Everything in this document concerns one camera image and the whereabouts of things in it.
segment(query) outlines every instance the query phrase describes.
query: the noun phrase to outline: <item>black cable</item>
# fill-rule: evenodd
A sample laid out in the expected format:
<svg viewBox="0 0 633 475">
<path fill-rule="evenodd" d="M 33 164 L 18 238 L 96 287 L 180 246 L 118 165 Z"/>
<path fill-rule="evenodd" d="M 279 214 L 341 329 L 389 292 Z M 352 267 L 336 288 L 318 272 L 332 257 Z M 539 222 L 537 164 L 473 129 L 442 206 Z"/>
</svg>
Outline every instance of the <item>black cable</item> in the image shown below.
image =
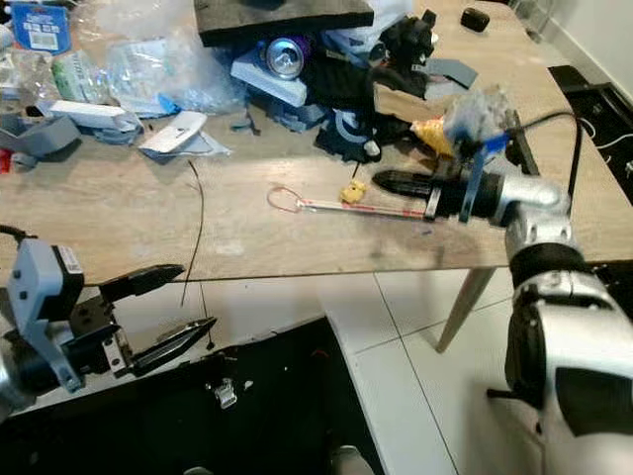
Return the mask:
<svg viewBox="0 0 633 475">
<path fill-rule="evenodd" d="M 527 124 L 515 127 L 509 130 L 510 135 L 515 135 L 519 132 L 525 132 L 535 127 L 538 127 L 546 122 L 552 121 L 554 119 L 558 119 L 560 117 L 571 117 L 576 122 L 576 142 L 574 144 L 574 154 L 572 155 L 572 169 L 570 171 L 570 183 L 567 190 L 567 193 L 570 196 L 570 210 L 569 214 L 572 213 L 572 203 L 574 202 L 574 192 L 576 191 L 576 178 L 578 176 L 578 167 L 581 160 L 581 148 L 583 146 L 583 123 L 580 118 L 576 116 L 572 111 L 556 111 L 550 114 L 546 114 L 545 116 L 534 119 Z"/>
<path fill-rule="evenodd" d="M 12 236 L 13 239 L 16 240 L 18 245 L 20 245 L 22 239 L 35 238 L 35 236 L 30 236 L 26 231 L 22 231 L 19 228 L 8 225 L 0 225 L 0 234 Z"/>
<path fill-rule="evenodd" d="M 187 269 L 187 276 L 185 277 L 185 285 L 182 288 L 182 298 L 180 299 L 180 306 L 182 307 L 185 304 L 185 294 L 187 293 L 187 284 L 189 283 L 189 277 L 191 276 L 191 270 L 194 266 L 194 261 L 196 260 L 196 255 L 198 254 L 198 247 L 200 246 L 200 238 L 202 237 L 202 229 L 205 225 L 205 192 L 202 188 L 202 183 L 200 182 L 200 176 L 198 175 L 198 170 L 192 163 L 191 160 L 187 160 L 189 166 L 196 175 L 196 181 L 198 182 L 198 191 L 200 192 L 200 227 L 198 228 L 198 237 L 196 238 L 196 245 L 194 246 L 194 252 L 191 256 L 191 262 L 189 262 L 189 268 Z"/>
<path fill-rule="evenodd" d="M 352 180 L 356 178 L 356 173 L 358 172 L 358 167 L 360 166 L 360 161 L 356 162 L 356 168 L 354 168 L 354 172 L 352 173 Z"/>
<path fill-rule="evenodd" d="M 205 312 L 205 320 L 209 319 L 209 313 L 207 312 L 207 300 L 205 299 L 205 289 L 203 288 L 202 282 L 200 282 L 200 296 L 202 297 L 202 308 Z M 209 327 L 209 331 L 207 332 L 209 336 L 209 342 L 207 343 L 207 351 L 211 351 L 214 349 L 214 342 L 211 339 L 211 327 Z"/>
</svg>

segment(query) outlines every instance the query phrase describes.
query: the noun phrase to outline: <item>black foam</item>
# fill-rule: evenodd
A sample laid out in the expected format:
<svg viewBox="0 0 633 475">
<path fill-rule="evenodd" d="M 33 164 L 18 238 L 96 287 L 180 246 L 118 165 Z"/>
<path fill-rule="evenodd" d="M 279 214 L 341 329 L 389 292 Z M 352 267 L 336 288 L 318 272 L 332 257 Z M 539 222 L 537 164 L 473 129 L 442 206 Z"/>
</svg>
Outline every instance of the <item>black foam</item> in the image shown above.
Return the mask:
<svg viewBox="0 0 633 475">
<path fill-rule="evenodd" d="M 196 0 L 205 47 L 245 39 L 371 26 L 374 11 L 363 0 Z"/>
</svg>

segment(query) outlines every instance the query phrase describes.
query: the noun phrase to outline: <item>blue plastic piece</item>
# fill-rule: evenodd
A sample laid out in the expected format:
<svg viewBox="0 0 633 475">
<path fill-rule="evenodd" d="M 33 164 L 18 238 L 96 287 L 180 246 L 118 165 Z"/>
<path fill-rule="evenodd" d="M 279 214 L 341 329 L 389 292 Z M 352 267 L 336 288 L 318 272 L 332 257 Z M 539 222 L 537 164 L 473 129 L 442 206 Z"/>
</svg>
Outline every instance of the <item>blue plastic piece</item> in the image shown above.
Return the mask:
<svg viewBox="0 0 633 475">
<path fill-rule="evenodd" d="M 475 154 L 471 178 L 468 180 L 466 195 L 464 195 L 464 202 L 462 203 L 462 210 L 459 213 L 459 221 L 462 223 L 468 223 L 468 220 L 471 217 L 475 198 L 477 197 L 477 193 L 479 193 L 479 185 L 482 182 L 486 158 L 492 153 L 505 150 L 509 139 L 510 137 L 508 133 L 503 133 L 499 136 L 493 137 L 492 139 L 488 139 L 484 142 L 484 146 L 482 146 Z"/>
<path fill-rule="evenodd" d="M 68 11 L 64 7 L 14 3 L 11 15 L 16 41 L 23 48 L 51 54 L 70 49 Z"/>
</svg>

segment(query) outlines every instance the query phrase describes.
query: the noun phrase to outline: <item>plastic bag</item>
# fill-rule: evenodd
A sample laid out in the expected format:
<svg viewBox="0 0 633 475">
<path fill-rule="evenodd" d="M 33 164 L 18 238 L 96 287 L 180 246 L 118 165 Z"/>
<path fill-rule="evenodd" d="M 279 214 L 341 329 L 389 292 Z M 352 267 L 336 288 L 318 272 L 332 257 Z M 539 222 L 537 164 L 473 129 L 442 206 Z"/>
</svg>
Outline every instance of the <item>plastic bag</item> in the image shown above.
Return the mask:
<svg viewBox="0 0 633 475">
<path fill-rule="evenodd" d="M 110 94 L 140 117 L 179 109 L 214 115 L 243 107 L 245 88 L 228 68 L 221 50 L 203 48 L 195 32 L 185 29 L 165 39 L 112 45 L 106 58 Z"/>
<path fill-rule="evenodd" d="M 84 0 L 72 12 L 74 29 L 84 46 L 121 38 L 161 38 L 192 16 L 190 0 Z"/>
<path fill-rule="evenodd" d="M 503 132 L 509 101 L 498 86 L 459 97 L 444 116 L 444 135 L 450 143 L 463 138 L 484 142 Z"/>
<path fill-rule="evenodd" d="M 101 0 L 100 3 L 101 8 L 95 12 L 97 27 L 135 40 L 165 36 L 193 8 L 192 0 Z"/>
<path fill-rule="evenodd" d="M 52 54 L 29 49 L 12 49 L 11 59 L 20 84 L 22 106 L 36 105 L 43 112 L 49 105 L 61 99 L 50 67 Z"/>
<path fill-rule="evenodd" d="M 59 94 L 66 101 L 106 104 L 109 101 L 105 73 L 79 50 L 55 59 L 52 75 Z"/>
</svg>

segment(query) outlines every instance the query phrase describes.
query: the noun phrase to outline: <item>label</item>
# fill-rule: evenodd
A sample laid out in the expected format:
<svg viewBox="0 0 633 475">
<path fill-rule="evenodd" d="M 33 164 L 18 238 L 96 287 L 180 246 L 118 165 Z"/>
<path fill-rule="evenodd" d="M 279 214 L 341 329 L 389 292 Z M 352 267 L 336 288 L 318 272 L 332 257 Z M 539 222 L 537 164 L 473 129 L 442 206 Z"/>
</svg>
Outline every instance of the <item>label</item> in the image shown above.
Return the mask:
<svg viewBox="0 0 633 475">
<path fill-rule="evenodd" d="M 23 48 L 60 54 L 70 49 L 64 7 L 15 3 L 11 6 L 16 41 Z"/>
<path fill-rule="evenodd" d="M 108 90 L 99 70 L 83 50 L 55 59 L 52 75 L 59 94 L 66 101 L 104 104 Z"/>
<path fill-rule="evenodd" d="M 59 251 L 63 265 L 66 266 L 66 270 L 69 274 L 83 274 L 79 261 L 70 247 L 59 245 L 57 250 Z"/>
</svg>

